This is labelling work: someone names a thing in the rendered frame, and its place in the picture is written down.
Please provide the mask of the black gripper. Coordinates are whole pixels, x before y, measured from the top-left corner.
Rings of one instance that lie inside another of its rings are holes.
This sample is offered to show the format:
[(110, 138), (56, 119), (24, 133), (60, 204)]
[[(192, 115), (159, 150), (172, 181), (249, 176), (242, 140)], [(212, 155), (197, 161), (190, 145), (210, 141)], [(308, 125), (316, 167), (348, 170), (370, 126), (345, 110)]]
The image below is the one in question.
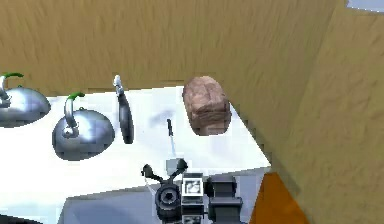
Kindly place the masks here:
[(160, 183), (160, 187), (155, 193), (155, 207), (158, 218), (163, 223), (177, 223), (182, 219), (181, 214), (181, 193), (179, 186), (172, 181), (188, 169), (188, 165), (183, 158), (169, 160), (169, 181), (163, 180), (156, 175), (150, 165), (145, 164), (141, 175)]

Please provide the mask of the brown bread loaf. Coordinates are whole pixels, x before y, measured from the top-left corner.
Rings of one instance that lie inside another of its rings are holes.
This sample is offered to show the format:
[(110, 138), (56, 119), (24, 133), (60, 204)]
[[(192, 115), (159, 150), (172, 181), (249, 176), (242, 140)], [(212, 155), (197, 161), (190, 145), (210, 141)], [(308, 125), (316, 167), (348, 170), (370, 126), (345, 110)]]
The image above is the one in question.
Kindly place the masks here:
[(192, 131), (198, 136), (224, 134), (231, 122), (230, 101), (221, 85), (210, 76), (192, 78), (182, 98)]

